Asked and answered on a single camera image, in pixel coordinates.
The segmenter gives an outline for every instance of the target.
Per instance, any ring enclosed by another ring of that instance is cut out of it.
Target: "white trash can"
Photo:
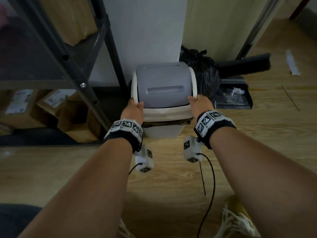
[[[197,96],[197,85],[184,62],[139,65],[133,73],[131,97],[144,102],[142,126],[150,138],[176,137],[190,123],[188,96]]]

